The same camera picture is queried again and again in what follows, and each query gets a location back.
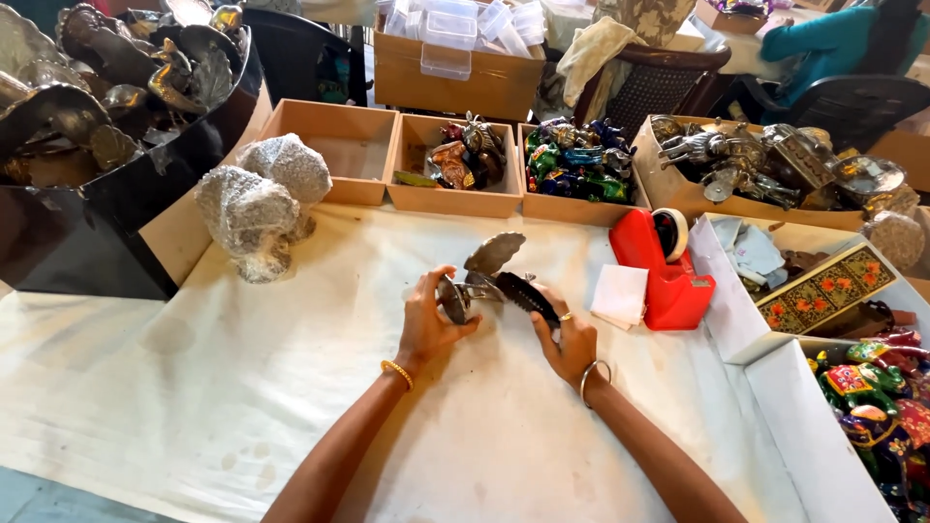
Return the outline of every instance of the black box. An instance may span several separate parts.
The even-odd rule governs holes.
[[[178,284],[140,230],[239,141],[261,87],[254,43],[245,62],[220,107],[168,144],[78,189],[0,181],[0,280],[22,291],[149,300],[174,296]]]

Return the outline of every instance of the person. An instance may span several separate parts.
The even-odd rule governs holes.
[[[329,521],[365,451],[404,393],[416,386],[423,367],[450,350],[452,343],[478,329],[480,316],[465,325],[453,325],[437,307],[439,280],[443,275],[454,276],[455,271],[455,267],[443,265],[420,277],[405,304],[397,357],[391,363],[382,363],[383,371],[375,382],[311,450],[262,523]],[[555,292],[539,285],[537,288],[562,318],[561,340],[556,343],[542,316],[530,315],[547,361],[639,463],[675,519],[679,523],[745,523],[742,514],[700,467],[596,369],[597,330],[571,317],[565,301]]]
[[[848,7],[798,25],[786,19],[769,31],[759,51],[763,60],[806,55],[778,90],[778,104],[790,107],[811,84],[828,76],[905,74],[930,31],[930,16],[917,8],[920,2],[885,0],[877,7]]]

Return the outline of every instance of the teal shirt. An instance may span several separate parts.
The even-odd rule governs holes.
[[[777,27],[769,31],[759,51],[763,60],[778,61],[807,53],[778,103],[789,107],[817,80],[852,73],[866,54],[869,29],[877,19],[875,7],[849,7],[793,27]],[[930,16],[923,14],[914,26],[910,50],[898,74],[905,74],[917,60],[926,44],[928,32]]]

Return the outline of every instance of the wicker chair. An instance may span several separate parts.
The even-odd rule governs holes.
[[[692,106],[708,104],[700,100],[703,87],[730,61],[730,55],[727,46],[696,53],[629,44],[615,60],[632,64],[632,71],[617,96],[607,101],[605,116],[614,127],[623,127],[622,136],[630,141],[650,114],[694,112],[684,107],[685,102]],[[578,98],[575,118],[579,122],[585,121],[603,70],[585,84]]]

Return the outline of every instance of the hand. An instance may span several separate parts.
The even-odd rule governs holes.
[[[481,317],[478,315],[465,325],[455,325],[439,312],[436,304],[436,287],[439,278],[455,277],[456,268],[440,265],[419,277],[413,294],[404,304],[404,333],[394,363],[416,377],[431,359],[447,350],[452,343],[475,332]]]
[[[546,300],[552,304],[557,315],[568,314],[568,305],[561,296],[550,288],[537,284],[533,286],[538,288],[539,292],[542,292]],[[542,345],[542,354],[546,356],[552,370],[555,370],[555,373],[577,392],[581,386],[581,376],[584,370],[597,357],[597,329],[580,318],[566,319],[561,326],[561,340],[556,345],[552,340],[549,325],[546,324],[546,320],[542,319],[542,315],[530,313],[529,317],[539,337],[539,344]]]

